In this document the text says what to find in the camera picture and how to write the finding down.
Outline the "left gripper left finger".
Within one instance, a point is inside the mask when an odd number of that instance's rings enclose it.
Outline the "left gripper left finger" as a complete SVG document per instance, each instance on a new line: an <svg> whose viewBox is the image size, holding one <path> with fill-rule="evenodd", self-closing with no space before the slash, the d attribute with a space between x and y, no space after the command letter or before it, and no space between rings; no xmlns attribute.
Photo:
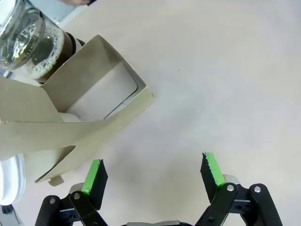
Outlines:
<svg viewBox="0 0 301 226"><path fill-rule="evenodd" d="M72 226L81 222L84 226L106 226L98 213L101 208L108 175L103 160L93 160L84 183L60 199L56 195L44 198L36 226Z"/></svg>

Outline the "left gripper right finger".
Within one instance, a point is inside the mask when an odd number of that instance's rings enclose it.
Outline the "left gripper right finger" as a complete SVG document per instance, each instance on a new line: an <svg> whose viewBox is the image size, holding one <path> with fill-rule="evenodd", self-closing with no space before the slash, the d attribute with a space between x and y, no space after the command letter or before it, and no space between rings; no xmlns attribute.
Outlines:
<svg viewBox="0 0 301 226"><path fill-rule="evenodd" d="M282 221L268 188L244 188L233 175L222 174L213 153L202 153L200 173L210 205L197 226L222 226L227 216L239 214L247 226L281 226Z"/></svg>

